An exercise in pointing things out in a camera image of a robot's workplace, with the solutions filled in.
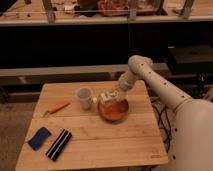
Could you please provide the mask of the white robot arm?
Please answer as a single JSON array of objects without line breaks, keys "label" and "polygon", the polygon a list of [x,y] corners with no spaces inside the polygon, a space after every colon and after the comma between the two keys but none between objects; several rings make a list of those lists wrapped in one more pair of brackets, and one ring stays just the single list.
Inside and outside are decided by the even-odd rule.
[{"label": "white robot arm", "polygon": [[139,79],[144,80],[175,114],[173,144],[167,171],[213,171],[213,103],[195,99],[157,74],[148,57],[133,55],[128,69],[118,81],[127,92]]}]

